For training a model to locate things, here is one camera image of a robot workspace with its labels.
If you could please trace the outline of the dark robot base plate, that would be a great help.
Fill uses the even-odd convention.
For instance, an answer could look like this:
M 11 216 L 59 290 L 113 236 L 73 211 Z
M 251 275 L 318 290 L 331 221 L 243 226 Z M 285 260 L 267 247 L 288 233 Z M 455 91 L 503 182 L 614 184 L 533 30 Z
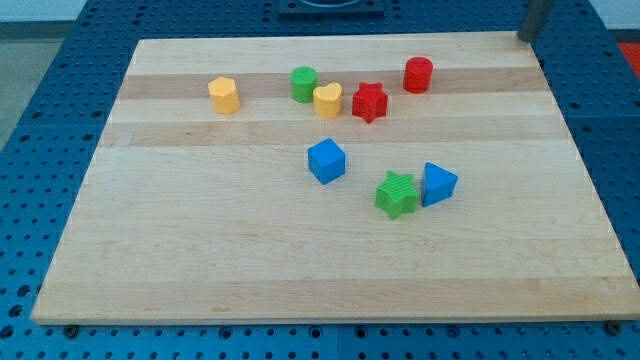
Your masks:
M 278 0 L 275 2 L 280 18 L 299 16 L 383 16 L 384 0 Z

